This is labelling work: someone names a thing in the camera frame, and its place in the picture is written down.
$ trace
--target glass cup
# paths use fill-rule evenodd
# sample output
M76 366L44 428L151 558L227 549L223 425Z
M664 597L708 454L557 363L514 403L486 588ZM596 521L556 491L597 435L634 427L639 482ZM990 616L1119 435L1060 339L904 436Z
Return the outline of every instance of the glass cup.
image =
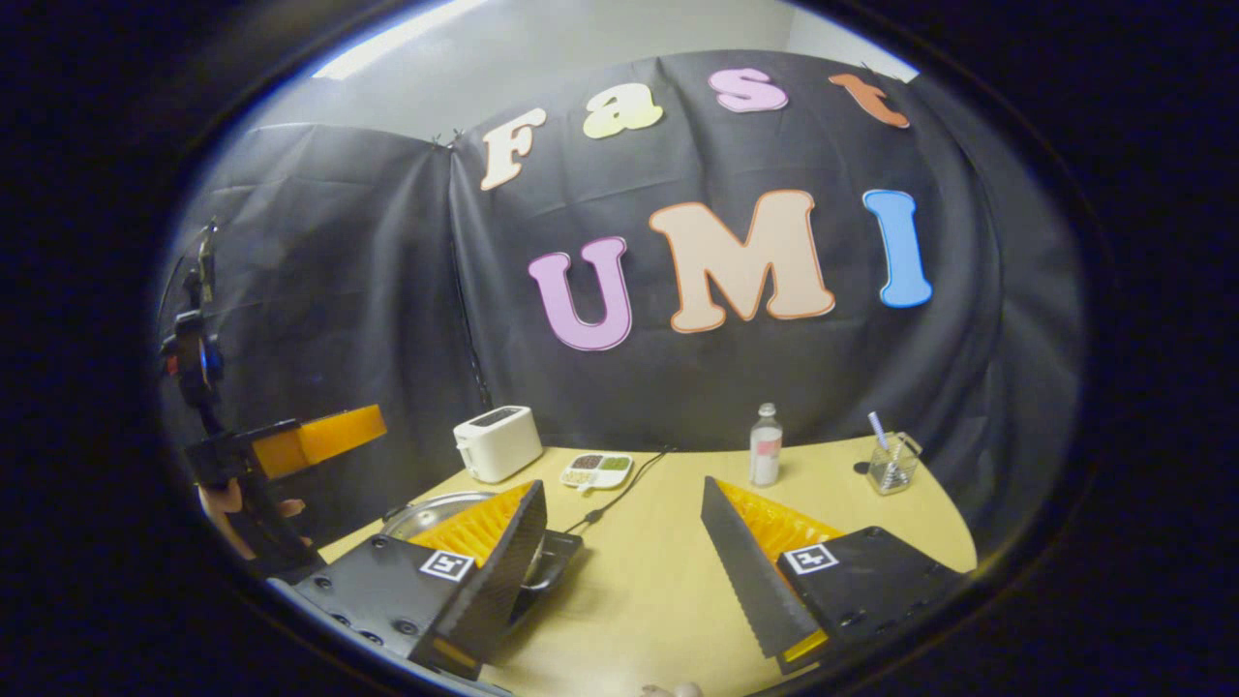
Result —
M917 470L921 446L906 433L896 433L886 439L890 449L878 443L869 459L869 483L882 496L903 491L912 484Z

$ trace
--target toaster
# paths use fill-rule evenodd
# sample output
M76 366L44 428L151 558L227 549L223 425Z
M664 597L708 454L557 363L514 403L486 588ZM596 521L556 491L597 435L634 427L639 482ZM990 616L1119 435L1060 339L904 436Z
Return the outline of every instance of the toaster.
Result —
M529 407L499 407L452 430L470 477L494 484L541 456L541 441Z

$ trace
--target yellow table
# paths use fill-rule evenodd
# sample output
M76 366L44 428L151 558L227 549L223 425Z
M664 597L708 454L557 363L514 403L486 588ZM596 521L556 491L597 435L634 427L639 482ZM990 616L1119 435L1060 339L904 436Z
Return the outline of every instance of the yellow table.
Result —
M688 681L709 697L729 697L786 680L774 659L762 657L701 524L706 475L845 534L878 525L958 572L976 568L971 535L927 467L917 469L911 488L891 496L878 496L852 472L855 463L869 459L872 444L869 437L784 448L778 483L766 489L748 484L747 452L667 456L601 521L574 531L585 548L563 586L530 610L479 680L522 697L636 697L647 683L670 690ZM461 472L416 501L457 491L504 491L541 479L546 526L563 531L623 490L582 496L559 483L572 458L586 452L548 448L497 485ZM628 454L633 474L653 456ZM320 552L330 563L379 529L375 521Z

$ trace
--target white wall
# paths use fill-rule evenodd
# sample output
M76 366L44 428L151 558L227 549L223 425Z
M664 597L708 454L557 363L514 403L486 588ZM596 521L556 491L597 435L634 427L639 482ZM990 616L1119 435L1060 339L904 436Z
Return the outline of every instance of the white wall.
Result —
M866 66L903 82L917 77L917 69L861 38L851 31L800 9L793 10L792 31L786 51L830 58L841 63Z
M446 142L453 128L472 128L575 74L719 48L901 69L872 45L777 0L486 0L343 80L295 80L253 125L313 121Z

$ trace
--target letter m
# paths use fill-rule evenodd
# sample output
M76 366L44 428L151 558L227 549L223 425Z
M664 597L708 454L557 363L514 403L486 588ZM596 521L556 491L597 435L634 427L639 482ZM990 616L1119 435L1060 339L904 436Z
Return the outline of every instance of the letter m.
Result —
M710 296L707 279L745 321L757 314L766 276L774 295L766 310L781 319L829 312L835 296L826 290L809 227L813 196L805 191L769 191L757 199L748 238L736 235L701 203L679 203L649 217L649 227L667 236L680 288L680 310L672 328L709 331L727 314Z

